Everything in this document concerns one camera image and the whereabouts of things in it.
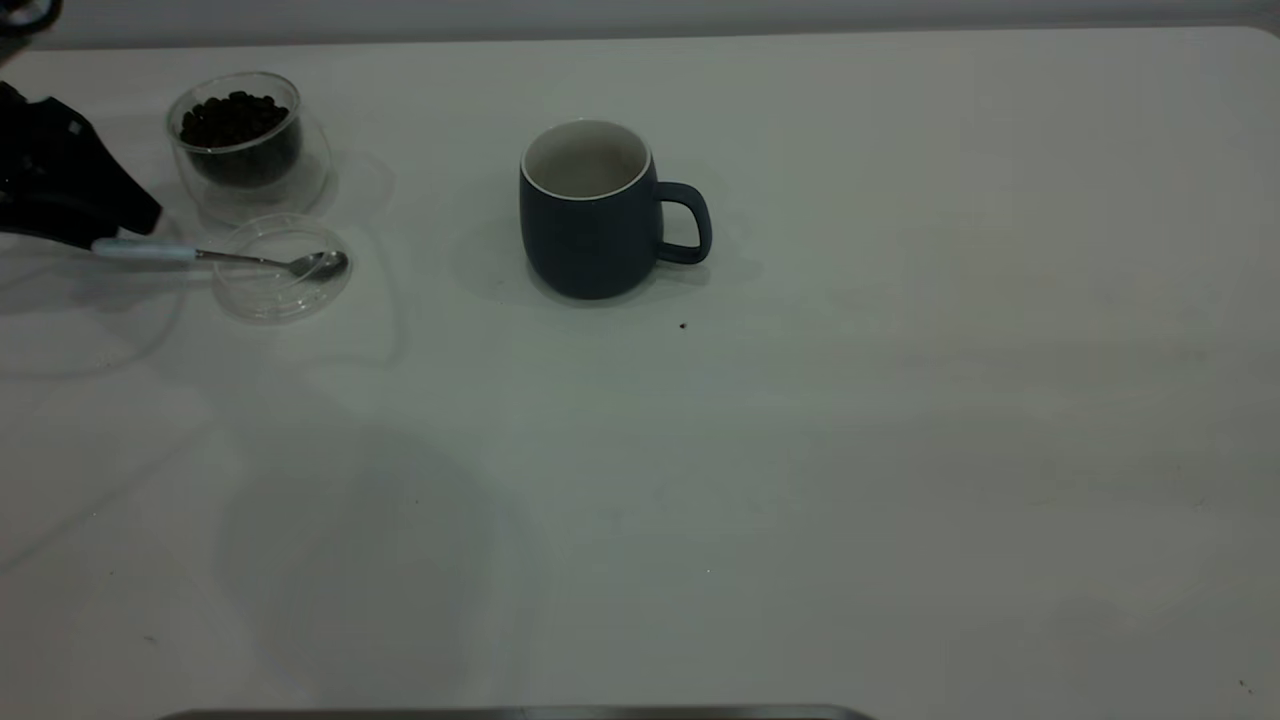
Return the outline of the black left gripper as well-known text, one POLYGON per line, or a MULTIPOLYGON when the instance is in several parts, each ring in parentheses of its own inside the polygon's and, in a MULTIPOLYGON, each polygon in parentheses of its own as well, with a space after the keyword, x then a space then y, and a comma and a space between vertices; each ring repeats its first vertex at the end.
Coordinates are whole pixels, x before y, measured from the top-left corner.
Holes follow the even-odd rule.
POLYGON ((70 106, 1 83, 1 231, 90 250, 113 224, 152 234, 163 206, 70 106))

